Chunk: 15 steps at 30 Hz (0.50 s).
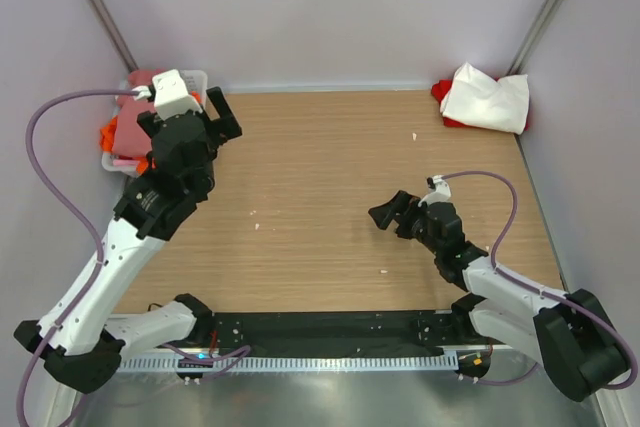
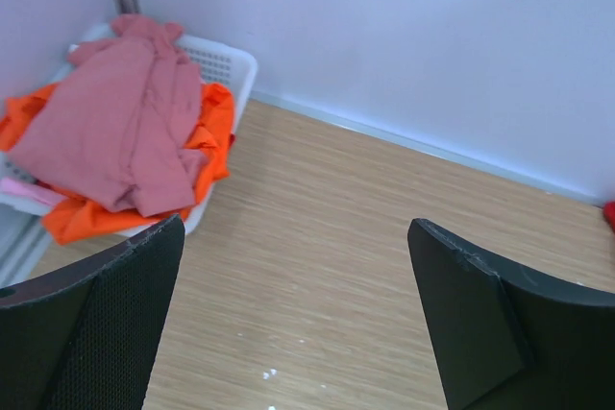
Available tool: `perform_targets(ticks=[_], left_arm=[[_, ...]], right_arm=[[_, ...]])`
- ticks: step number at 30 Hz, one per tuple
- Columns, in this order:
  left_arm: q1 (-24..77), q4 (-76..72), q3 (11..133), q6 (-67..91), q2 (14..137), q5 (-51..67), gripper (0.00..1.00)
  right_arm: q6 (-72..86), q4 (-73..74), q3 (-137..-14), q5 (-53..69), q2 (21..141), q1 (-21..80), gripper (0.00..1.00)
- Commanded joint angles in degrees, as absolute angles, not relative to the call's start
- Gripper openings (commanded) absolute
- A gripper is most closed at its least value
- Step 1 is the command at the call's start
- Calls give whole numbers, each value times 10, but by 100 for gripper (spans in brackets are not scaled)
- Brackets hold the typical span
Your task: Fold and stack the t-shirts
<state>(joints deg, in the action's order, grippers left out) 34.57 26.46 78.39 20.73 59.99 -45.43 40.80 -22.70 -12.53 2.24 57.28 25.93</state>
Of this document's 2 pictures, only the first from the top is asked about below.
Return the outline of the pink t shirt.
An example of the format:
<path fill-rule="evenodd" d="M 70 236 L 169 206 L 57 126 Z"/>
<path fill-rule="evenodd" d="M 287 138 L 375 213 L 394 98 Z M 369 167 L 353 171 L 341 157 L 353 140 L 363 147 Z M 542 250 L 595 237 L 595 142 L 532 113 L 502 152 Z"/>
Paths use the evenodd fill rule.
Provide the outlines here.
<path fill-rule="evenodd" d="M 135 100 L 131 96 L 118 96 L 119 106 L 112 153 L 120 157 L 145 157 L 151 150 L 151 140 L 138 125 L 138 115 L 155 112 L 153 102 L 146 99 Z"/>

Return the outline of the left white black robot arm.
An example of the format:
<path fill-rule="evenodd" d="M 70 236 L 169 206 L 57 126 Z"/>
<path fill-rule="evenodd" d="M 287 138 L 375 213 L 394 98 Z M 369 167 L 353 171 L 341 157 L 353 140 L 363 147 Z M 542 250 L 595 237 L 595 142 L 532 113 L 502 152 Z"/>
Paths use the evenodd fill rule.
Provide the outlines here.
<path fill-rule="evenodd" d="M 121 363 L 174 341 L 198 344 L 214 329 L 210 308 L 191 294 L 115 322 L 110 316 L 141 269 L 214 189 L 218 149 L 242 129 L 223 91 L 206 92 L 218 116 L 203 109 L 138 123 L 151 139 L 147 170 L 124 190 L 96 252 L 63 298 L 40 320 L 25 320 L 15 339 L 59 383 L 83 394 L 100 389 Z"/>

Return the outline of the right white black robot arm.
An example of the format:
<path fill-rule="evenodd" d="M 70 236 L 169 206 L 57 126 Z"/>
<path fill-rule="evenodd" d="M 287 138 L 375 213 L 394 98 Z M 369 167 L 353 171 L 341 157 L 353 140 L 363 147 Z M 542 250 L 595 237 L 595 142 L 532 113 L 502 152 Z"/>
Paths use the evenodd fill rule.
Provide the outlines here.
<path fill-rule="evenodd" d="M 593 294 L 549 289 L 492 264 L 467 240 L 451 203 L 399 191 L 368 214 L 378 229 L 393 226 L 397 237 L 426 247 L 440 275 L 465 291 L 457 305 L 472 329 L 525 354 L 567 398 L 582 401 L 622 374 L 636 376 L 636 361 Z"/>

